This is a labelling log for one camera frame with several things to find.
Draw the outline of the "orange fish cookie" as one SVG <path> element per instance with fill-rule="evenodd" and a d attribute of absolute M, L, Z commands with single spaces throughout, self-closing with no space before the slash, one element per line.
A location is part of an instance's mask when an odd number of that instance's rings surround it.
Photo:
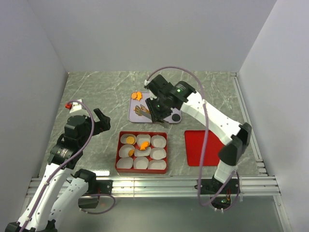
<path fill-rule="evenodd" d="M 145 142 L 143 142 L 143 143 L 140 145 L 140 150 L 141 150 L 141 151 L 144 151 L 144 150 L 146 150 L 149 146 L 150 146 L 150 142 L 145 141 Z"/>
<path fill-rule="evenodd" d="M 138 115 L 138 116 L 143 116 L 143 114 L 145 113 L 141 108 L 139 107 L 136 107 L 134 109 L 135 113 Z"/>

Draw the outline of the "orange dotted round cookie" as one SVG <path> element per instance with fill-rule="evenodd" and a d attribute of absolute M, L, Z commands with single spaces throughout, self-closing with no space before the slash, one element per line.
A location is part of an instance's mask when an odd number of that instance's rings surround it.
<path fill-rule="evenodd" d="M 135 139 L 135 137 L 133 137 L 133 136 L 128 136 L 128 137 L 126 138 L 126 143 L 127 143 L 127 144 L 134 145 L 135 142 L 136 142 L 136 139 Z"/>

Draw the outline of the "orange swirl cookie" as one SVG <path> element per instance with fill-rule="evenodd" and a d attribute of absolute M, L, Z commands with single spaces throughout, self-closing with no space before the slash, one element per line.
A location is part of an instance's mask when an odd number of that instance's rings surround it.
<path fill-rule="evenodd" d="M 132 150 L 130 150 L 130 151 L 128 152 L 128 155 L 131 157 L 131 156 L 133 156 L 133 155 L 134 155 L 134 152 L 135 152 L 135 150 L 134 150 L 134 149 L 132 149 Z"/>

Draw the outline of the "metal tongs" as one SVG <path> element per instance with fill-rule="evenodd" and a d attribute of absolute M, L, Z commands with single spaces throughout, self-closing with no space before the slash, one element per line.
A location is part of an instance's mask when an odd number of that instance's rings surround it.
<path fill-rule="evenodd" d="M 160 126 L 166 128 L 166 129 L 169 127 L 169 123 L 168 123 L 167 121 L 164 121 L 164 120 L 158 120 L 158 121 L 155 120 L 155 121 L 153 121 L 150 112 L 149 112 L 145 107 L 144 107 L 144 108 L 141 108 L 141 109 L 145 112 L 145 113 L 143 114 L 143 116 L 146 117 L 146 118 L 148 118 L 148 119 L 151 121 L 151 123 L 160 125 Z"/>

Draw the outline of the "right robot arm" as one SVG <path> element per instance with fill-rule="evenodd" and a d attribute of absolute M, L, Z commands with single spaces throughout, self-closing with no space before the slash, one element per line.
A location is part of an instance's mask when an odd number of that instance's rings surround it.
<path fill-rule="evenodd" d="M 165 118 L 171 115 L 173 109 L 178 109 L 207 127 L 224 145 L 218 153 L 219 164 L 213 176 L 212 186 L 218 193 L 225 192 L 230 185 L 229 176 L 249 145 L 251 125 L 240 124 L 230 119 L 184 81 L 173 85 L 158 75 L 152 81 L 146 80 L 144 87 L 150 93 L 145 102 L 153 123 L 166 125 Z"/>

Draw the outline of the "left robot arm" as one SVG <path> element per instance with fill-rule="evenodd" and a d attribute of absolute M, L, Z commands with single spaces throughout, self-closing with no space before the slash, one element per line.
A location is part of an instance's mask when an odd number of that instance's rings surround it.
<path fill-rule="evenodd" d="M 16 221 L 7 225 L 7 232 L 56 232 L 61 216 L 78 203 L 83 195 L 99 200 L 101 192 L 96 174 L 80 169 L 71 174 L 83 155 L 83 149 L 92 136 L 111 128 L 111 119 L 98 108 L 94 109 L 98 121 L 92 114 L 70 116 L 61 134 L 50 151 L 43 178 L 26 210 Z"/>

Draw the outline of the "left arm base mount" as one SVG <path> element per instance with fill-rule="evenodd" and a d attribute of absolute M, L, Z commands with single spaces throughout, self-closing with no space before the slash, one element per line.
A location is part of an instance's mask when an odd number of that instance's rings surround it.
<path fill-rule="evenodd" d="M 113 181 L 97 180 L 94 185 L 88 190 L 79 200 L 78 206 L 81 209 L 95 209 L 101 198 L 102 194 L 111 195 Z"/>

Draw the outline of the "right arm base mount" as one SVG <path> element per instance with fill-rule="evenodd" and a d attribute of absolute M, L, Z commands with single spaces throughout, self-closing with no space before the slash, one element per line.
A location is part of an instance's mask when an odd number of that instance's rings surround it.
<path fill-rule="evenodd" d="M 201 180 L 201 195 L 210 195 L 211 207 L 217 210 L 225 211 L 236 202 L 240 194 L 240 181 L 231 178 L 221 190 L 220 195 L 212 200 L 213 195 L 220 189 L 223 184 L 214 178 Z"/>

